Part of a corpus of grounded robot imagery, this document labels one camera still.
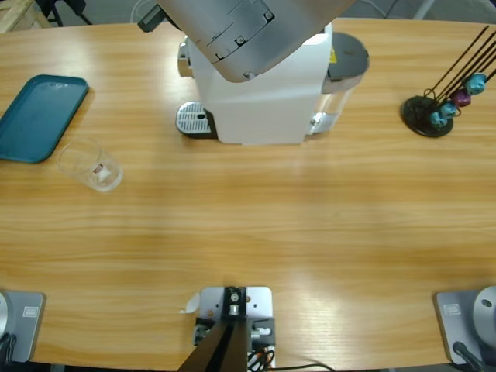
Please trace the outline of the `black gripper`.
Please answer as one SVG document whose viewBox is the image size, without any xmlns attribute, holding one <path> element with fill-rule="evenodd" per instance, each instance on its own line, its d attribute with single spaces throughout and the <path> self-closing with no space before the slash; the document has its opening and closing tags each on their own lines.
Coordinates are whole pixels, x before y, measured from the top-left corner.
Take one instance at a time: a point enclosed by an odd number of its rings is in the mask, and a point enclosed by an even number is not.
<svg viewBox="0 0 496 372">
<path fill-rule="evenodd" d="M 153 32 L 163 22 L 163 9 L 154 6 L 138 23 L 143 32 Z"/>
</svg>

